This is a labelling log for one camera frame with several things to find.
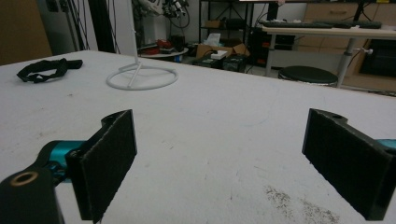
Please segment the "black stool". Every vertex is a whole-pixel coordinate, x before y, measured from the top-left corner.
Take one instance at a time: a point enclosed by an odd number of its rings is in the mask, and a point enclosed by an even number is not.
[[[277,77],[319,86],[336,87],[338,77],[323,69],[308,66],[289,66],[279,70]]]

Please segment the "round stool seat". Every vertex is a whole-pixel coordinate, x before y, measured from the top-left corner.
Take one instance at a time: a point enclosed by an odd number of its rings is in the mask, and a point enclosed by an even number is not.
[[[281,79],[301,81],[323,86],[335,86],[338,77],[323,69],[308,66],[289,66],[279,70]]]

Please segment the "keyboard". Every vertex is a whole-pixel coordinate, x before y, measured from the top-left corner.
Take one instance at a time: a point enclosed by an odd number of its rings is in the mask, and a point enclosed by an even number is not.
[[[332,25],[322,22],[259,21],[259,24],[272,28],[319,28],[331,29]]]
[[[329,24],[334,27],[337,25],[345,25],[349,27],[359,25],[359,28],[362,29],[380,29],[382,26],[380,21],[313,21],[313,23],[315,22]]]

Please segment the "desk leg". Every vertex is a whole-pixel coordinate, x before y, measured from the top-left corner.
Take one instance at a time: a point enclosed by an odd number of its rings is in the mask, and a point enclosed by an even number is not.
[[[349,43],[347,44],[346,51],[344,52],[343,57],[341,58],[341,62],[338,65],[338,83],[337,88],[340,88],[343,84],[344,77],[347,73],[347,67],[349,66],[350,60],[352,59],[352,50],[353,46],[355,46],[356,38],[349,39]]]
[[[268,77],[271,72],[271,64],[274,57],[276,35],[271,36],[271,44],[268,49],[267,64],[265,65],[265,75]]]

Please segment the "white ring stand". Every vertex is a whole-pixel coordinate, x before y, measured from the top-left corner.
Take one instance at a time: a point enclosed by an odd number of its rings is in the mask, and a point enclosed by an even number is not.
[[[136,36],[135,36],[136,31],[134,30],[134,14],[132,12],[132,4],[131,4],[131,0],[126,0],[126,1],[128,4],[129,20],[131,21],[130,24],[131,24],[131,30],[132,30],[132,48],[133,48],[135,63],[123,66],[123,67],[119,68],[119,70],[117,72],[110,74],[106,79],[107,85],[109,85],[112,88],[125,90],[125,91],[144,91],[144,90],[158,89],[158,88],[165,87],[165,86],[168,86],[168,85],[176,82],[178,79],[178,74],[175,69],[164,68],[164,67],[155,67],[155,66],[145,66],[141,62],[139,62],[139,59],[137,57]],[[169,81],[166,81],[164,83],[160,83],[160,84],[156,84],[156,85],[133,86],[134,79],[136,78],[136,76],[138,76],[141,69],[154,69],[154,70],[166,71],[166,72],[173,74],[174,78],[172,78]],[[123,74],[128,71],[134,71],[131,79],[129,80],[128,85],[119,85],[119,84],[115,84],[114,82],[111,82],[111,79],[113,77]]]

